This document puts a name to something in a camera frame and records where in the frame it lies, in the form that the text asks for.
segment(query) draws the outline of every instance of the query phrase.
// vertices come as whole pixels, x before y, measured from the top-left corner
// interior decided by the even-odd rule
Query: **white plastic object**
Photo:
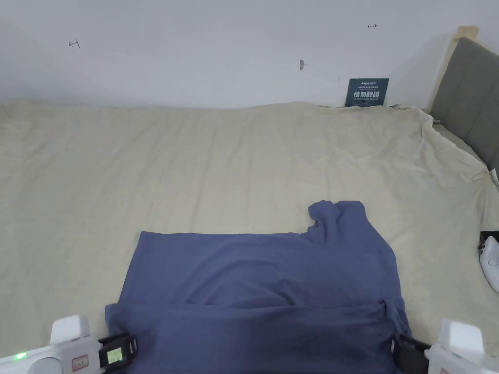
[[[69,316],[61,318],[52,324],[50,344],[58,344],[67,340],[83,338],[90,335],[88,318],[85,316]]]
[[[499,362],[484,351],[476,326],[443,320],[439,341],[425,351],[428,374],[497,374]]]
[[[101,348],[86,317],[66,317],[52,325],[50,345],[0,359],[0,374],[100,374]]]
[[[492,289],[499,293],[499,243],[492,236],[485,241],[480,265]]]

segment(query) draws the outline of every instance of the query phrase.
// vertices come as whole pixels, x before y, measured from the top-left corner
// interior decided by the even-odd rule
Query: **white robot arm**
[[[136,356],[134,336],[97,340],[85,316],[70,316],[54,322],[48,346],[0,359],[0,374],[107,374]]]

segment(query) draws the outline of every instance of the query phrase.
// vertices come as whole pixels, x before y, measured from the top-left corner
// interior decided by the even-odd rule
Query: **bed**
[[[480,230],[499,227],[499,57],[455,44],[431,116],[2,105],[0,357],[46,344],[71,314],[106,335],[141,231],[304,232],[323,199],[365,205],[396,254],[415,338],[434,342],[450,318],[499,353],[499,295],[477,252]]]

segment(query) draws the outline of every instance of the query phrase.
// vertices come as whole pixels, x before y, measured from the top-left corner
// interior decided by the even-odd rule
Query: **black clip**
[[[137,339],[129,334],[114,335],[99,340],[102,349],[99,351],[100,367],[104,374],[115,372],[128,366],[137,356]]]

